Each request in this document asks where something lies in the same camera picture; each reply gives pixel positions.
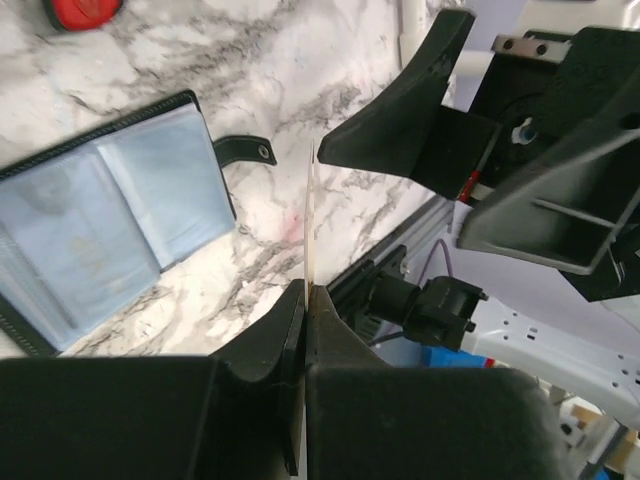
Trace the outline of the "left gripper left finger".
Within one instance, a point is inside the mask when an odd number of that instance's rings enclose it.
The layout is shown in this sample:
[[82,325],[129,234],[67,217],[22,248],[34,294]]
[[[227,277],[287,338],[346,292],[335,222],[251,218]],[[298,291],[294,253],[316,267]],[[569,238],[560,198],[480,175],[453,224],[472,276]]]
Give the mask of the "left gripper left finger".
[[304,286],[207,356],[7,359],[5,479],[287,479],[299,472]]

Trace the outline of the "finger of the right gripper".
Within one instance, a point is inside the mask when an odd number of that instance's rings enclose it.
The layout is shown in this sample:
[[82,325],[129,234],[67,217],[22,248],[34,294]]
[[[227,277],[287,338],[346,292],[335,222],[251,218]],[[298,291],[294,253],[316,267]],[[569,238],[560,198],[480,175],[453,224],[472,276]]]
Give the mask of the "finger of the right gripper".
[[500,130],[492,120],[442,103],[474,21],[468,10],[440,11],[399,76],[322,139],[319,162],[408,178],[457,199]]

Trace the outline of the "aluminium extrusion rail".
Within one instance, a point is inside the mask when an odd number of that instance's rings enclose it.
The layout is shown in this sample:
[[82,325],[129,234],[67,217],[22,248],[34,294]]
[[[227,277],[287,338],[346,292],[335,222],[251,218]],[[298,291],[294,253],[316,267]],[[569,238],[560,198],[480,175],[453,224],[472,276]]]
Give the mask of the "aluminium extrusion rail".
[[449,227],[453,215],[453,201],[439,196],[429,199],[329,284],[334,305],[354,305],[355,298],[366,289],[367,278],[379,270],[401,277],[406,276],[406,270],[414,272],[419,260]]

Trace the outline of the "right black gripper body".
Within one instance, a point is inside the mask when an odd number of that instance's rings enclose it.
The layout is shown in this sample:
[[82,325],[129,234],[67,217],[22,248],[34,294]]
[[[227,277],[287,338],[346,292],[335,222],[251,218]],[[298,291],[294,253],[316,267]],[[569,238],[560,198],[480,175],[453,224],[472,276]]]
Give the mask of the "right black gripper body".
[[556,269],[590,302],[639,292],[639,34],[498,36],[472,114],[499,135],[459,248]]

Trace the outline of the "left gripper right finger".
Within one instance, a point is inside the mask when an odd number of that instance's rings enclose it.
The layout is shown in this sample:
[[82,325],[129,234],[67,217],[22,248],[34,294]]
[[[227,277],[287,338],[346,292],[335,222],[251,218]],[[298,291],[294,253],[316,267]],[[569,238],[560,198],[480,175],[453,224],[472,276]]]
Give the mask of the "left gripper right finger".
[[505,368],[398,368],[309,300],[307,475],[311,479],[561,479],[565,447],[529,376]]

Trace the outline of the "black leather card holder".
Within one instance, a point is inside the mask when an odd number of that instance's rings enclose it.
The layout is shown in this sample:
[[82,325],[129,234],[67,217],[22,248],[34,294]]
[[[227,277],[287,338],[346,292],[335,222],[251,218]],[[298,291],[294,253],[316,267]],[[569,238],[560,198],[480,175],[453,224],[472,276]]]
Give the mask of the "black leather card holder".
[[1,328],[55,356],[235,226],[222,170],[274,165],[254,135],[212,139],[183,90],[1,171]]

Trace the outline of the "white credit card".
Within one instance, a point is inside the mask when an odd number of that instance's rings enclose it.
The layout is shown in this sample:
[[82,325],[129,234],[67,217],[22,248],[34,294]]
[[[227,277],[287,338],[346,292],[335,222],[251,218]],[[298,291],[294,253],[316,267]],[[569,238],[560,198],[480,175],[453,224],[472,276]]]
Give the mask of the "white credit card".
[[304,309],[305,309],[305,360],[309,359],[308,354],[311,351],[310,341],[312,335],[310,333],[311,326],[311,298],[314,285],[314,212],[315,212],[315,187],[317,181],[317,162],[315,141],[311,141],[310,156],[307,170],[307,186],[305,194],[305,212],[304,212]]

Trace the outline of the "red black utility knife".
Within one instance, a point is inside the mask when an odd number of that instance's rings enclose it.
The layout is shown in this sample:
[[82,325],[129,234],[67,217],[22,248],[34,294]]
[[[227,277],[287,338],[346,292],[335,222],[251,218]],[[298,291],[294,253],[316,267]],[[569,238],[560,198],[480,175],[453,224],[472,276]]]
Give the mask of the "red black utility knife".
[[123,0],[42,0],[47,20],[56,31],[82,32],[109,23],[123,8]]

